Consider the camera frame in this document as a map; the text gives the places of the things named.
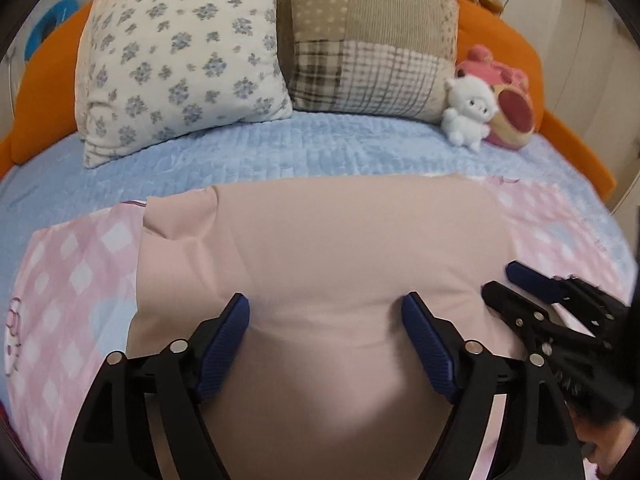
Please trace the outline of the person's right hand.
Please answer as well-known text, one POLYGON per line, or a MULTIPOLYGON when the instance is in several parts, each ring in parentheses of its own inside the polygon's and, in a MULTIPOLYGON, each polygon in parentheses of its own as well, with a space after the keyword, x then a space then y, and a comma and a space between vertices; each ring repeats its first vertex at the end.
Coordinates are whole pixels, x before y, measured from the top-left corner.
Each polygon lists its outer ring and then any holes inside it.
POLYGON ((623 417, 607 424, 596 424, 580 416, 572 408, 570 419, 578 440, 591 446, 587 460, 597 466, 600 479, 608 478, 625 454, 629 443, 634 440, 636 426, 623 417))

